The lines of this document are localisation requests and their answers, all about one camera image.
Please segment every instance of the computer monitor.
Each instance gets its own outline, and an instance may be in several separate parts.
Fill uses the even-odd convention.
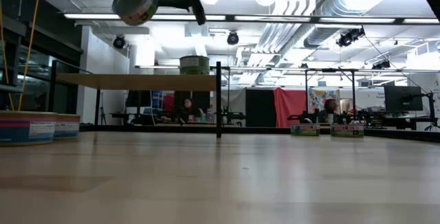
[[[423,111],[420,87],[385,86],[386,111]]]
[[[138,106],[138,94],[141,94],[140,106],[151,106],[151,91],[129,91],[129,95],[125,101],[125,107],[137,107]]]

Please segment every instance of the tripod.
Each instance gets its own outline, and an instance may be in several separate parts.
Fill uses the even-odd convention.
[[[425,97],[428,97],[429,99],[429,112],[430,112],[430,119],[431,119],[431,125],[425,128],[425,131],[432,131],[432,129],[440,128],[437,124],[438,119],[435,118],[435,109],[434,109],[434,93],[430,92],[427,94],[422,94]]]
[[[105,112],[104,112],[104,93],[101,93],[101,107],[100,107],[100,111],[101,111],[101,125],[102,125],[102,121],[104,121],[105,125],[107,125],[107,121],[105,120]]]

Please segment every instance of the black partition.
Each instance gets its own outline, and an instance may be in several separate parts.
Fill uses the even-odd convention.
[[[246,126],[276,127],[274,90],[246,89]]]

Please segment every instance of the fluorescent light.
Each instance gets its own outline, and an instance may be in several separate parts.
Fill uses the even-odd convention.
[[[411,69],[408,69],[408,70],[405,70],[404,72],[407,72],[407,73],[440,73],[440,71],[439,70],[422,70],[422,69],[415,69],[415,70],[411,70]]]
[[[206,15],[207,21],[224,21],[226,20],[225,15]]]
[[[67,19],[90,19],[90,20],[118,20],[116,14],[64,14]]]
[[[192,14],[155,14],[152,21],[163,21],[163,20],[172,20],[172,21],[195,21],[196,18]],[[226,16],[224,15],[206,15],[207,21],[224,21],[226,20]]]
[[[406,23],[416,23],[416,24],[438,24],[438,19],[405,19],[404,24]]]
[[[327,17],[321,18],[319,22],[327,23],[393,23],[395,19],[391,18],[363,18],[363,17]]]
[[[298,22],[306,23],[310,22],[310,17],[292,17],[292,16],[272,16],[272,15],[236,15],[236,21],[264,21],[264,22]]]
[[[359,69],[359,72],[398,72],[396,69]]]
[[[155,14],[152,21],[163,21],[163,20],[173,20],[173,21],[195,21],[194,15],[181,14],[181,15],[171,15],[171,14]]]
[[[360,29],[361,25],[343,25],[343,24],[315,24],[317,28],[347,28],[347,29]]]
[[[179,69],[179,66],[137,66],[140,69]]]
[[[86,20],[120,20],[120,17],[116,14],[64,14],[67,19],[86,19]],[[226,16],[224,15],[207,15],[208,21],[224,21]],[[195,21],[196,18],[192,14],[156,14],[151,19],[152,21]]]
[[[272,70],[279,70],[279,71],[305,71],[306,69],[275,67],[275,68],[272,68]]]
[[[225,28],[210,28],[209,32],[210,33],[224,33],[224,34],[226,34],[229,32],[229,30],[225,29]]]
[[[267,70],[266,67],[231,67],[231,70]]]

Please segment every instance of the ceiling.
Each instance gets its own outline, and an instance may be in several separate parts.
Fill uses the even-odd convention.
[[[110,13],[111,4],[113,0],[47,0],[51,4],[55,5],[63,12],[86,12],[86,13]],[[319,0],[218,0],[215,4],[211,4],[212,0],[202,0],[206,14],[296,14],[292,11],[286,11],[290,7],[291,3],[295,3],[295,12],[299,10],[299,15],[309,15],[314,11],[315,3]],[[401,16],[413,16],[413,17],[434,17],[430,6],[426,0],[345,0],[346,7],[352,10],[362,10],[363,16],[386,16],[386,17],[401,17]],[[158,14],[165,13],[186,13],[185,10],[178,10],[174,8],[159,8]],[[93,32],[100,38],[112,41],[115,37],[115,32],[119,31],[119,28],[126,27],[125,24],[118,21],[96,21],[88,23],[93,26]],[[178,63],[178,58],[186,55],[196,54],[200,51],[200,44],[202,44],[202,50],[205,50],[207,55],[211,59],[221,60],[222,63],[227,63],[230,66],[243,66],[243,62],[250,59],[251,53],[243,53],[243,48],[248,47],[250,49],[257,47],[264,48],[263,38],[272,31],[275,27],[264,23],[226,23],[226,22],[213,22],[207,23],[206,27],[210,31],[209,36],[195,39],[192,36],[185,35],[185,27],[188,28],[189,22],[147,22],[142,27],[147,27],[149,32],[142,30],[143,34],[131,34],[126,35],[127,40],[131,44],[142,44],[145,39],[151,39],[155,41],[155,59],[160,65],[172,65]],[[407,25],[366,25],[364,26],[366,32],[366,38],[361,38],[349,47],[340,49],[335,41],[339,37],[340,32],[344,32],[347,29],[339,29],[339,32],[330,34],[332,36],[326,37],[318,47],[313,49],[305,48],[303,46],[304,38],[301,37],[300,31],[304,28],[304,25],[296,27],[291,33],[284,34],[288,26],[278,26],[278,30],[272,34],[273,37],[270,43],[275,44],[277,41],[280,43],[278,50],[271,51],[273,56],[280,55],[280,58],[274,62],[277,67],[298,67],[301,63],[307,63],[309,67],[339,67],[349,65],[347,67],[356,68],[371,68],[372,63],[381,59],[381,54],[386,54],[386,57],[390,59],[393,64],[398,68],[409,69],[408,53],[413,52],[414,49],[420,46],[426,46],[430,41],[440,40],[440,26],[438,25],[420,25],[420,26],[407,26]],[[238,45],[228,45],[226,39],[228,37],[228,31],[234,30],[238,32],[240,42]],[[437,61],[439,57],[437,51],[431,57],[434,59],[426,59],[426,63],[410,64],[411,68],[420,67],[432,69],[438,65],[440,69],[440,63]],[[244,60],[241,61],[242,65],[237,65],[237,56],[242,53]],[[267,63],[273,60],[272,57],[264,59]],[[243,75],[252,75],[252,77],[244,77]],[[273,76],[267,76],[260,73],[237,73],[234,77],[234,82],[231,84],[240,84],[243,82],[252,83],[253,79],[257,80],[257,83],[273,82]],[[294,84],[302,84],[296,79],[296,76],[289,76],[288,74],[282,74],[275,77],[278,79],[275,83],[281,84],[282,82],[295,82]]]

